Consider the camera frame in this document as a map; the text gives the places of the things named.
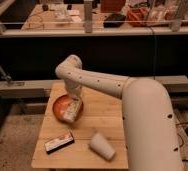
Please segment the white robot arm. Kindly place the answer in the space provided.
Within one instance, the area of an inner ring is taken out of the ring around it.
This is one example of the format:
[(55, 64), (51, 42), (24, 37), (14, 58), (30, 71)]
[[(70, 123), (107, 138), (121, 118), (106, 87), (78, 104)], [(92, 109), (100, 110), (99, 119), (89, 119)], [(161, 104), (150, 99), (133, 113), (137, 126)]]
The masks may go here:
[(184, 170), (171, 99), (160, 82), (87, 71), (76, 55), (61, 62), (55, 74), (73, 97), (86, 86), (122, 100), (130, 171)]

